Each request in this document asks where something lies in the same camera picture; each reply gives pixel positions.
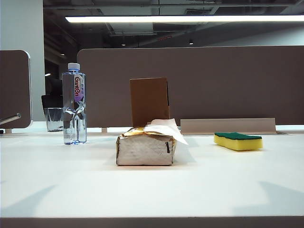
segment exposed ceiling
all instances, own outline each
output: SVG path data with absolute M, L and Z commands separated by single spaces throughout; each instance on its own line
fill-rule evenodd
M 46 59 L 60 63 L 83 48 L 139 47 L 222 23 L 71 24 L 77 15 L 304 14 L 304 0 L 43 0 Z

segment water bottle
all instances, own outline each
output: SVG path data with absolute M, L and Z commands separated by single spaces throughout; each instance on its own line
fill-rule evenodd
M 66 145 L 86 143 L 86 75 L 78 63 L 62 74 L 63 137 Z

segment desk divider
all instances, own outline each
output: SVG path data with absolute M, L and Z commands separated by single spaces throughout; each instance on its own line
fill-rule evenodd
M 129 80 L 165 77 L 171 118 L 304 124 L 304 46 L 84 49 L 88 127 L 131 126 Z
M 212 135 L 215 132 L 276 134 L 275 118 L 180 120 L 183 135 Z
M 26 128 L 32 121 L 30 57 L 23 50 L 0 50 L 0 120 L 20 114 L 21 118 L 0 128 Z

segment glass cup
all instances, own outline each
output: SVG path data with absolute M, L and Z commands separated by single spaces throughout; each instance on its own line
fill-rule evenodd
M 47 131 L 59 132 L 63 130 L 63 108 L 45 108 L 44 109 Z

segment sponge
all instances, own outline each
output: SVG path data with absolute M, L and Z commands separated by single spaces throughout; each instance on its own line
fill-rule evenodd
M 214 133 L 214 142 L 235 151 L 257 150 L 263 148 L 261 136 L 251 136 L 237 132 Z

